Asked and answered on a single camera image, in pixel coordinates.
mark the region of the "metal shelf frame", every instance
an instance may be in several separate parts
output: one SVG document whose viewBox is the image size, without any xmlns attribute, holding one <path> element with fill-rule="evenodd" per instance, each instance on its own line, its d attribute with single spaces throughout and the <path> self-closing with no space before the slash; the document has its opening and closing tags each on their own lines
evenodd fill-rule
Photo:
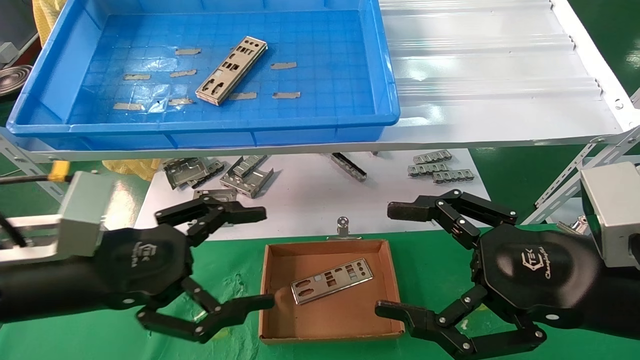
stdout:
<svg viewBox="0 0 640 360">
<path fill-rule="evenodd" d="M 0 127 L 0 151 L 37 163 L 248 154 L 402 151 L 587 144 L 536 202 L 537 224 L 579 190 L 576 168 L 611 163 L 640 135 L 640 110 L 568 0 L 380 0 L 402 115 L 373 143 L 55 151 Z M 609 144 L 593 160 L 583 158 Z M 40 183 L 54 198 L 62 191 Z"/>
</svg>

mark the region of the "blue plastic tray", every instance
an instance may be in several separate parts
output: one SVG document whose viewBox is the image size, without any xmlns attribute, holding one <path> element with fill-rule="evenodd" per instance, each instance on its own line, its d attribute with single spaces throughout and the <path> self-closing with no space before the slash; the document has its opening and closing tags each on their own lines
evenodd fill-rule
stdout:
<svg viewBox="0 0 640 360">
<path fill-rule="evenodd" d="M 234 92 L 257 98 L 197 99 L 245 36 L 268 50 Z M 202 52 L 175 55 L 194 47 Z M 182 97 L 195 103 L 168 105 Z M 143 110 L 114 110 L 117 102 Z M 240 147 L 375 141 L 399 115 L 377 0 L 69 0 L 7 128 L 61 150 Z"/>
</svg>

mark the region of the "brown cardboard tray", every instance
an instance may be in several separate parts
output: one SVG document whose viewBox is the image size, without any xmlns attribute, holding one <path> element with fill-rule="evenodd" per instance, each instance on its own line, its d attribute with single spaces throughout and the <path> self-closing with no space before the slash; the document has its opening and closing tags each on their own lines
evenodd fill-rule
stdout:
<svg viewBox="0 0 640 360">
<path fill-rule="evenodd" d="M 365 258 L 373 279 L 296 305 L 295 280 Z M 404 324 L 374 313 L 377 300 L 400 301 L 387 240 L 319 241 L 267 245 L 262 291 L 276 295 L 273 309 L 260 311 L 258 335 L 266 344 L 297 341 L 396 338 Z"/>
</svg>

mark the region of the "metal bracket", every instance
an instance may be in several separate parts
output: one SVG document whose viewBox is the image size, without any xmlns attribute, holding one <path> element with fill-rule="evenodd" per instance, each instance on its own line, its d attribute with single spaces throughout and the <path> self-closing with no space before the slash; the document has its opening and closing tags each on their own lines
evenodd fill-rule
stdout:
<svg viewBox="0 0 640 360">
<path fill-rule="evenodd" d="M 244 159 L 240 164 L 234 166 L 234 172 L 240 177 L 245 177 L 266 159 L 266 155 L 251 155 Z"/>
<path fill-rule="evenodd" d="M 22 170 L 26 175 L 46 175 L 46 172 L 34 163 L 29 156 L 16 147 L 4 134 L 4 128 L 0 127 L 0 153 L 6 156 L 15 166 Z M 61 202 L 64 196 L 64 190 L 56 183 L 50 181 L 36 182 L 44 191 L 51 195 L 56 201 Z"/>
<path fill-rule="evenodd" d="M 218 175 L 224 168 L 221 162 L 207 158 L 177 158 L 167 161 L 163 166 L 172 190 L 184 184 L 196 189 Z"/>
<path fill-rule="evenodd" d="M 596 143 L 589 143 L 584 147 L 583 150 L 580 151 L 580 153 L 560 173 L 556 180 L 554 180 L 554 182 L 545 190 L 542 196 L 538 198 L 538 200 L 536 201 L 537 208 L 540 207 L 540 205 L 545 202 L 549 198 L 549 196 L 551 196 L 551 194 L 558 188 L 558 186 L 560 186 L 564 179 L 566 179 L 566 177 L 569 176 L 571 172 L 573 172 L 574 169 L 578 169 L 578 171 L 580 171 L 580 169 L 582 168 L 582 160 L 584 160 L 584 158 L 589 154 L 589 151 L 591 151 L 596 145 Z"/>
<path fill-rule="evenodd" d="M 622 139 L 616 144 L 607 145 L 602 151 L 600 151 L 593 159 L 589 160 L 586 164 L 584 164 L 580 169 L 588 169 L 593 167 L 599 167 L 601 165 L 613 164 L 620 156 L 629 151 L 637 142 L 637 138 L 640 136 L 640 126 L 637 126 L 630 131 L 627 131 Z M 587 145 L 582 152 L 574 159 L 573 162 L 576 162 L 581 156 L 583 152 L 588 154 L 588 147 L 591 144 Z M 575 167 L 574 165 L 578 165 L 582 160 L 578 161 L 578 163 L 573 164 L 573 162 L 565 169 L 565 171 L 560 174 L 558 178 L 554 181 L 554 184 L 547 189 L 552 190 L 554 186 L 561 184 L 564 178 L 570 173 Z M 527 217 L 522 225 L 528 224 L 540 224 L 544 219 L 548 218 L 559 206 L 564 204 L 567 200 L 571 199 L 579 190 L 580 190 L 580 171 L 576 172 L 571 176 L 569 180 L 567 180 L 562 186 L 560 186 L 556 192 L 549 195 L 546 199 L 543 200 L 536 211 L 534 211 L 529 217 Z"/>
<path fill-rule="evenodd" d="M 260 193 L 260 190 L 265 186 L 273 175 L 273 168 L 269 172 L 260 171 L 254 169 L 246 175 L 241 177 L 236 174 L 236 167 L 243 164 L 244 158 L 241 156 L 233 166 L 227 171 L 227 173 L 220 179 L 220 184 L 224 187 L 237 190 L 239 193 L 255 198 Z"/>
<path fill-rule="evenodd" d="M 291 291 L 297 305 L 320 299 L 340 290 L 373 279 L 365 258 L 335 266 L 291 283 Z"/>
<path fill-rule="evenodd" d="M 349 218 L 338 218 L 338 236 L 327 236 L 327 240 L 361 240 L 361 236 L 349 236 Z"/>
</svg>

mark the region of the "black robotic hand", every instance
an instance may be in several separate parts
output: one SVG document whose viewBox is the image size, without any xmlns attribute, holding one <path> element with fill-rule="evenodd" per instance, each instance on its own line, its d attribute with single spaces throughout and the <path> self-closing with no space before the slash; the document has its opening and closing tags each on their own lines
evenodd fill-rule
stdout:
<svg viewBox="0 0 640 360">
<path fill-rule="evenodd" d="M 146 329 L 205 343 L 223 327 L 242 324 L 250 311 L 274 306 L 272 295 L 220 304 L 189 277 L 191 247 L 226 222 L 266 219 L 264 208 L 201 197 L 161 210 L 156 219 L 151 229 L 106 231 L 90 258 L 0 266 L 0 323 L 144 306 L 136 316 Z M 174 228 L 194 219 L 187 235 Z M 183 292 L 207 312 L 197 323 L 156 312 Z"/>
<path fill-rule="evenodd" d="M 473 250 L 476 285 L 442 312 L 382 300 L 375 310 L 405 322 L 411 336 L 438 343 L 455 359 L 533 350 L 547 338 L 535 322 L 640 339 L 640 272 L 607 268 L 588 236 L 517 229 L 514 211 L 459 190 L 391 202 L 387 215 L 435 220 Z M 462 215 L 494 228 L 481 234 Z M 516 329 L 475 338 L 461 334 L 456 324 L 482 303 Z"/>
</svg>

